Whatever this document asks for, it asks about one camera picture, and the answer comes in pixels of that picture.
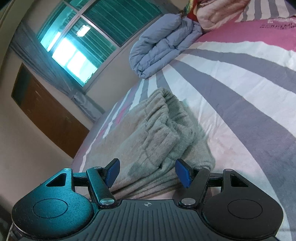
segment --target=striped pillow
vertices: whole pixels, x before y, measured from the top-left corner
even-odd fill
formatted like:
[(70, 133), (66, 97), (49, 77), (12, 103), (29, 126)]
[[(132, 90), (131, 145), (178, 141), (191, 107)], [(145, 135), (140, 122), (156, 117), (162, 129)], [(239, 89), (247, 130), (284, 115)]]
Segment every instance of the striped pillow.
[(296, 10), (286, 0), (251, 0), (236, 22), (288, 18), (296, 15)]

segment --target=striped bed sheet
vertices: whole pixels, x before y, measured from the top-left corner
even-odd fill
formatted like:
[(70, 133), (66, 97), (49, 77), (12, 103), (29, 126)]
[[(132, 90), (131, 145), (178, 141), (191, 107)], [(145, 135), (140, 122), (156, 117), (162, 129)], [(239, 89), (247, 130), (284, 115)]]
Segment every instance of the striped bed sheet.
[(91, 146), (156, 88), (193, 112), (216, 159), (284, 210), (277, 234), (296, 240), (296, 19), (230, 22), (205, 34), (149, 79), (140, 80), (95, 125), (73, 162), (81, 171)]

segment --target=triangular cutout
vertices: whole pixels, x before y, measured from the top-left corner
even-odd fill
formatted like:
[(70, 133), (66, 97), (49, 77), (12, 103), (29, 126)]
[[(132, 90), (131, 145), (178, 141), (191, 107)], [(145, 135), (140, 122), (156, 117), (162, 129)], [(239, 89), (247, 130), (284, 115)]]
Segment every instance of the triangular cutout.
[(53, 179), (49, 184), (47, 184), (47, 187), (63, 187), (66, 185), (66, 173), (62, 173), (58, 175), (55, 179)]
[(244, 183), (242, 180), (240, 180), (236, 175), (230, 175), (230, 181), (232, 187), (243, 187), (247, 188), (248, 185)]

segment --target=window frame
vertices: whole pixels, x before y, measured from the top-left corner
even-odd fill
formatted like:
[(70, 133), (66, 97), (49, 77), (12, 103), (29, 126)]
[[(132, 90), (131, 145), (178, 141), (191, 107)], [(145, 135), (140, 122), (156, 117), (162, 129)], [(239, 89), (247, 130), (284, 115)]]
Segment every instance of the window frame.
[[(54, 9), (53, 12), (55, 12), (61, 4), (65, 4), (67, 7), (71, 8), (76, 15), (70, 20), (70, 22), (65, 26), (63, 31), (61, 32), (61, 35), (55, 42), (55, 44), (52, 46), (52, 48), (49, 51), (49, 54), (52, 56), (53, 53), (55, 52), (56, 48), (58, 45), (61, 43), (63, 38), (66, 36), (66, 34), (69, 32), (69, 30), (75, 25), (75, 23), (82, 18), (85, 20), (91, 27), (93, 27), (95, 30), (97, 30), (101, 35), (103, 35), (113, 46), (116, 47), (115, 51), (100, 65), (100, 67), (96, 70), (95, 73), (89, 78), (89, 80), (84, 84), (84, 86), (81, 86), (76, 80), (77, 84), (81, 87), (81, 90), (83, 93), (86, 93), (91, 86), (95, 83), (95, 80), (98, 78), (100, 73), (110, 64), (110, 62), (130, 43), (132, 42), (136, 37), (138, 37), (143, 30), (145, 30), (148, 26), (153, 24), (157, 19), (159, 19), (163, 14), (160, 13), (157, 17), (152, 19), (150, 22), (146, 23), (141, 29), (139, 29), (137, 32), (135, 32), (132, 36), (130, 36), (122, 45), (118, 44), (116, 41), (114, 41), (107, 33), (105, 33), (99, 26), (97, 26), (92, 20), (87, 18), (86, 16), (83, 15), (85, 11), (87, 11), (89, 8), (92, 7), (97, 1), (99, 0), (89, 0), (82, 8), (81, 10), (77, 10), (75, 7), (73, 7), (71, 4), (67, 3), (65, 0), (61, 0), (57, 7)], [(44, 31), (46, 27), (48, 27), (48, 21), (50, 17), (52, 16), (52, 13), (49, 15), (47, 20), (45, 21), (44, 25), (42, 28), (39, 30), (39, 33), (37, 35), (38, 38), (40, 38), (41, 33)]]

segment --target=window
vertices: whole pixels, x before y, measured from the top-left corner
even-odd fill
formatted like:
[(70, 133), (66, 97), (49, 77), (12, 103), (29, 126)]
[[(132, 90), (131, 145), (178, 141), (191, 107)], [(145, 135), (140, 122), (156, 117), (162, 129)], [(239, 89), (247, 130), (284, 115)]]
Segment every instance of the window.
[(84, 86), (116, 49), (160, 14), (146, 0), (64, 0), (38, 38)]

